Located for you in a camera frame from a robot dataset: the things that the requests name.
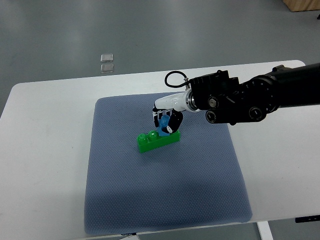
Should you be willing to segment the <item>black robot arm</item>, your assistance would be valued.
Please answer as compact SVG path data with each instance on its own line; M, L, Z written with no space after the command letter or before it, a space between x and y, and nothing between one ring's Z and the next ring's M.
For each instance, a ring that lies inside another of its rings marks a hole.
M205 111L211 124L260 122L278 108L320 103L320 65L289 68L276 66L271 72L240 83L228 71L189 80L193 106Z

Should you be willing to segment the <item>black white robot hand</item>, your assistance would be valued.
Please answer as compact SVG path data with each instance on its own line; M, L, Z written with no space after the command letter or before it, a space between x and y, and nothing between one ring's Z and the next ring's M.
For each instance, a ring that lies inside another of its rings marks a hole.
M175 133L183 120L183 111L192 112L189 96L191 90L185 92L175 93L162 98L157 99L154 102L152 109L152 117L154 126L158 128L160 126L160 114L169 113L169 121L166 127L161 127L161 130L166 134Z

